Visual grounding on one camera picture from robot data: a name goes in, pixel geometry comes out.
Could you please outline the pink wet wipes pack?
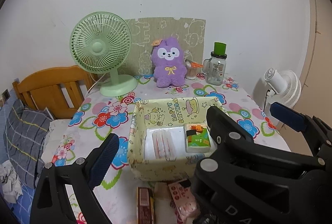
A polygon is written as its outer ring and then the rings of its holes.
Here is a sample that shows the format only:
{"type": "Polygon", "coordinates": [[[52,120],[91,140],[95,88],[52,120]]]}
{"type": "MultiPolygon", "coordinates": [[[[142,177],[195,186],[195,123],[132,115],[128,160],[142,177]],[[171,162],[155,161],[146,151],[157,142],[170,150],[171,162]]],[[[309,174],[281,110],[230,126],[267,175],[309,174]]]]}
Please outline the pink wet wipes pack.
{"type": "Polygon", "coordinates": [[[191,181],[182,179],[168,185],[182,223],[194,219],[200,214],[199,205],[191,193],[191,181]]]}

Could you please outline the green tissue pack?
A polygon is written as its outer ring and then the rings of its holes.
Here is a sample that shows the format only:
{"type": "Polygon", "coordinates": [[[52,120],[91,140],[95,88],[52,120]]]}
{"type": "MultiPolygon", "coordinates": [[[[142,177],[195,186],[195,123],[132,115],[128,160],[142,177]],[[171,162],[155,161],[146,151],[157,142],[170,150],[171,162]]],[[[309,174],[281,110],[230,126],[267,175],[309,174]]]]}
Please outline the green tissue pack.
{"type": "Polygon", "coordinates": [[[205,123],[185,125],[186,151],[188,153],[207,153],[211,149],[208,126],[205,123]]]}

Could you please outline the clear plastic swab pack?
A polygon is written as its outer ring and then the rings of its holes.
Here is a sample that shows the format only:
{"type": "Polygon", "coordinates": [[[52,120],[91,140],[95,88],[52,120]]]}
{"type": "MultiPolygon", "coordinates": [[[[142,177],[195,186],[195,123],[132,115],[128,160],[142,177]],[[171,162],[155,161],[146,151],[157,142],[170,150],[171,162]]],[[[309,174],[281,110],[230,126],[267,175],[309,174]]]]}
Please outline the clear plastic swab pack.
{"type": "Polygon", "coordinates": [[[164,159],[175,161],[186,156],[184,126],[147,129],[144,143],[144,160],[164,159]]]}

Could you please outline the dark red carton box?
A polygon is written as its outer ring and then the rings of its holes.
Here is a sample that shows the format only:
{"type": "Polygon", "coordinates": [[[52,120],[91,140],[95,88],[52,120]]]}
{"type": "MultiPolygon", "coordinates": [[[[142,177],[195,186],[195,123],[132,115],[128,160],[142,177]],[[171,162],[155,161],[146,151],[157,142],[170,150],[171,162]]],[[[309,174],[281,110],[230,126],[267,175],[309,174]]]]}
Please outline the dark red carton box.
{"type": "Polygon", "coordinates": [[[148,187],[137,188],[137,224],[154,224],[154,192],[148,187]]]}

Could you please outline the crumpled white cloth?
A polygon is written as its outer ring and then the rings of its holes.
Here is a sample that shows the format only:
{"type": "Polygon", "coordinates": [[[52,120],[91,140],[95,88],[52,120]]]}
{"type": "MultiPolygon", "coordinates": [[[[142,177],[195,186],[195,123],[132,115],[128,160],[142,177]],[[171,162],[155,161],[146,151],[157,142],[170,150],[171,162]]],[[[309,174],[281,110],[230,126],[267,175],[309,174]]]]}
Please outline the crumpled white cloth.
{"type": "Polygon", "coordinates": [[[3,196],[8,203],[16,204],[23,195],[18,174],[9,160],[1,164],[0,172],[3,196]]]}

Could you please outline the grey plaid pillow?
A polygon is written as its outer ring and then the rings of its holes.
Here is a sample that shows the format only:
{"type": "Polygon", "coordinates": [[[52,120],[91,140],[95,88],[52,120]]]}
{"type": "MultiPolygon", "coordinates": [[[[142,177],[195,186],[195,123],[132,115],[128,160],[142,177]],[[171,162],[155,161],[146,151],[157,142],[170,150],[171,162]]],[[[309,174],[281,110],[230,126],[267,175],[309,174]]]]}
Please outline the grey plaid pillow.
{"type": "Polygon", "coordinates": [[[44,140],[52,118],[46,111],[26,107],[15,100],[7,117],[3,134],[6,153],[23,184],[31,189],[37,187],[44,167],[44,140]]]}

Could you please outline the yellow cartoon storage box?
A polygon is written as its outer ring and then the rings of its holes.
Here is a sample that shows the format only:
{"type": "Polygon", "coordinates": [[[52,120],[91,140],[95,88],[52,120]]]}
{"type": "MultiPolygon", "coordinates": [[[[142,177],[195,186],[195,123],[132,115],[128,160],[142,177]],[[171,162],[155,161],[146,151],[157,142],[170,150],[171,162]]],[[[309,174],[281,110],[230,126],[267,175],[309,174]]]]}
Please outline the yellow cartoon storage box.
{"type": "Polygon", "coordinates": [[[216,150],[207,111],[226,109],[216,97],[141,100],[134,106],[127,159],[143,181],[192,177],[196,163],[216,150]]]}

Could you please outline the floral tablecloth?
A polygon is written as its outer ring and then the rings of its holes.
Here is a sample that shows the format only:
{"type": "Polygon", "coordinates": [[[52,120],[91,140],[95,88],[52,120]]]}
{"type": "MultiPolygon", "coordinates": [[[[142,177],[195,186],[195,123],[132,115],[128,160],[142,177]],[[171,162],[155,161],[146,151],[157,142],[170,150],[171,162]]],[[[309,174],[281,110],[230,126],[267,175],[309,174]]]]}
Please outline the floral tablecloth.
{"type": "Polygon", "coordinates": [[[59,121],[50,125],[50,134],[58,134],[56,147],[47,149],[45,162],[56,166],[85,158],[114,133],[119,137],[119,150],[100,186],[94,189],[105,213],[113,223],[136,223],[138,187],[153,188],[156,181],[136,178],[128,163],[129,132],[134,106],[141,100],[190,97],[216,97],[230,117],[258,144],[288,150],[284,139],[269,117],[248,93],[230,76],[220,86],[206,83],[203,74],[187,80],[181,87],[158,88],[151,76],[139,76],[138,86],[128,94],[107,98],[93,90],[64,129],[59,121]]]}

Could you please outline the white standing fan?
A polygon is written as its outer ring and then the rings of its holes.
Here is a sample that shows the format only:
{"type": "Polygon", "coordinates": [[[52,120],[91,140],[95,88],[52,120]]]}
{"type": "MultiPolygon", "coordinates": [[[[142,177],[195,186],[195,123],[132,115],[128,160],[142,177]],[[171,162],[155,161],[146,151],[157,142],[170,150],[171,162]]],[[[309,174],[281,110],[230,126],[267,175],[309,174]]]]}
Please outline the white standing fan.
{"type": "Polygon", "coordinates": [[[274,102],[293,108],[300,98],[302,85],[297,75],[292,70],[278,71],[269,68],[264,76],[264,81],[269,85],[263,111],[267,110],[274,102]]]}

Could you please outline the beige cabinet door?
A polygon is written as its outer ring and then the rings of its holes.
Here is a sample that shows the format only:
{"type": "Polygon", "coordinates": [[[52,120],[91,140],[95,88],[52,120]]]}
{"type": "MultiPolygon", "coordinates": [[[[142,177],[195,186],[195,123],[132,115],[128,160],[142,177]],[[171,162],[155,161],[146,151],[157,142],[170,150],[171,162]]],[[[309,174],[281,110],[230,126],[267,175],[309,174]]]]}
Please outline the beige cabinet door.
{"type": "Polygon", "coordinates": [[[296,111],[331,125],[331,1],[310,0],[310,36],[296,111]]]}

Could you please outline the glass jar with green cup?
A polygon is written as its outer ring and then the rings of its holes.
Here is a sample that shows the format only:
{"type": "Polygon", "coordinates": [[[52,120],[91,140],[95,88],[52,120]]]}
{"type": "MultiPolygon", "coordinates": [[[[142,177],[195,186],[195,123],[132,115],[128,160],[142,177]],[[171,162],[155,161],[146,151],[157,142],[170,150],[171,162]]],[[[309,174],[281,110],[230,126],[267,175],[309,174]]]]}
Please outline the glass jar with green cup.
{"type": "Polygon", "coordinates": [[[215,42],[214,49],[210,53],[210,58],[203,61],[202,72],[205,75],[207,83],[216,86],[220,86],[223,83],[226,59],[226,44],[223,42],[215,42]]]}

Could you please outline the cotton swab jar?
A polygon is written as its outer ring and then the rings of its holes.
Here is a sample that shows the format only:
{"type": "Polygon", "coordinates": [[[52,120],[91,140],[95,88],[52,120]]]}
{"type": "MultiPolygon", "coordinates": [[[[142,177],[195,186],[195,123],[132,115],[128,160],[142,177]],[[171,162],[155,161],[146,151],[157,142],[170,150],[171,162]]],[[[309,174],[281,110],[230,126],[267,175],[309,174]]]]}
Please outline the cotton swab jar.
{"type": "Polygon", "coordinates": [[[185,78],[187,80],[196,79],[196,75],[198,73],[198,70],[202,69],[202,67],[203,67],[202,64],[190,61],[188,59],[185,60],[185,66],[186,66],[186,69],[187,69],[187,73],[185,75],[185,78]]]}

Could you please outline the purple plush toy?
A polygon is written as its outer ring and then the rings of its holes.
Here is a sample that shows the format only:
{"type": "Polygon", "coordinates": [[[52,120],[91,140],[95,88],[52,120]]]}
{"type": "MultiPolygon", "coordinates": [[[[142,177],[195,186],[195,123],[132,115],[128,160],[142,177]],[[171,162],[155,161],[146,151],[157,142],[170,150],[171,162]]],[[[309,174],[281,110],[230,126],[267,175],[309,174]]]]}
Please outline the purple plush toy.
{"type": "Polygon", "coordinates": [[[163,39],[155,44],[151,61],[154,65],[154,78],[159,88],[185,84],[187,69],[184,61],[184,52],[174,37],[163,39]]]}

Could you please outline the green cartoon cardboard panel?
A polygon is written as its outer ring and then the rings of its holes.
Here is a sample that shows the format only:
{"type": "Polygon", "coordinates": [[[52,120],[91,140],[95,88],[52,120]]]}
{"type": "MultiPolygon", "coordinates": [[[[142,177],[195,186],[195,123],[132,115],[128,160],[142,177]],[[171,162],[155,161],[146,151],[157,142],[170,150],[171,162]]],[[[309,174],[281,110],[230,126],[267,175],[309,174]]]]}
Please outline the green cartoon cardboard panel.
{"type": "Polygon", "coordinates": [[[198,18],[137,18],[127,19],[132,46],[118,73],[144,76],[154,73],[152,54],[155,49],[175,45],[182,49],[183,58],[203,62],[206,20],[198,18]]]}

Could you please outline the green desk fan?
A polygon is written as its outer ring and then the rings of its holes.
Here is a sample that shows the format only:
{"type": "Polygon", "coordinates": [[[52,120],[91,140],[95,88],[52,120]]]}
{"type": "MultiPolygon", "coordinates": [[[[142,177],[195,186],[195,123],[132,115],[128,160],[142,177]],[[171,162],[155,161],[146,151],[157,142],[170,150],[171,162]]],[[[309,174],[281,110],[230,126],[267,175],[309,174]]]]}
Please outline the green desk fan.
{"type": "Polygon", "coordinates": [[[72,58],[83,70],[110,76],[102,82],[100,94],[116,97],[137,87],[133,76],[118,73],[132,46],[130,28],[120,16],[107,11],[88,14],[71,32],[69,46],[72,58]]]}

